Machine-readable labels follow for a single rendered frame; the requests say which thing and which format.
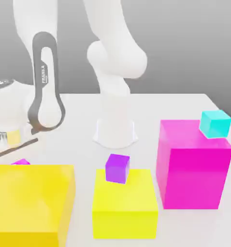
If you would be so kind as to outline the small purple cube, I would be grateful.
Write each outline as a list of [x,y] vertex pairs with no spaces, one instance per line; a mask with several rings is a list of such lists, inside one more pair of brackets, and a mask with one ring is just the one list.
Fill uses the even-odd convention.
[[108,182],[126,184],[130,169],[130,157],[110,154],[105,165],[105,178]]

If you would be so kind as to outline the large magenta box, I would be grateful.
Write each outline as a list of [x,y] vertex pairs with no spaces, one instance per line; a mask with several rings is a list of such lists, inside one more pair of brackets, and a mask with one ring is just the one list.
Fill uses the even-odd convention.
[[156,177],[164,209],[218,209],[231,162],[225,138],[207,139],[198,120],[161,120]]

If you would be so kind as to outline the large lemon yellow box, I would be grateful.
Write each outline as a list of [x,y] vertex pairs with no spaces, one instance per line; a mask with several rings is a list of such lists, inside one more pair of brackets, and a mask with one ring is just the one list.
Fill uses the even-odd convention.
[[126,184],[105,180],[97,169],[92,203],[95,239],[154,239],[158,204],[149,169],[131,169]]

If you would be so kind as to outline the small cyan cube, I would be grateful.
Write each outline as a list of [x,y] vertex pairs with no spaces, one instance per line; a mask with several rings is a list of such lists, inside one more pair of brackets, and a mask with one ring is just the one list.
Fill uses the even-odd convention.
[[206,110],[202,112],[200,131],[206,138],[226,138],[231,126],[231,117],[223,110]]

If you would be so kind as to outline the large golden yellow box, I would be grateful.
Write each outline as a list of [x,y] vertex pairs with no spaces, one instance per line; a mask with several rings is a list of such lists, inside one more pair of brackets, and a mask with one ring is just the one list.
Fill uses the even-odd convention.
[[0,247],[66,247],[73,165],[0,165]]

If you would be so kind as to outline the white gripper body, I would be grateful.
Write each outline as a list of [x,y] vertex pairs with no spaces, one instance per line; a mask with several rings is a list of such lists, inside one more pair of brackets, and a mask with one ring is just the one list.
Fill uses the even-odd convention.
[[0,141],[0,164],[11,164],[23,158],[30,161],[41,151],[42,146],[43,137],[40,135],[27,138],[18,147],[10,147]]

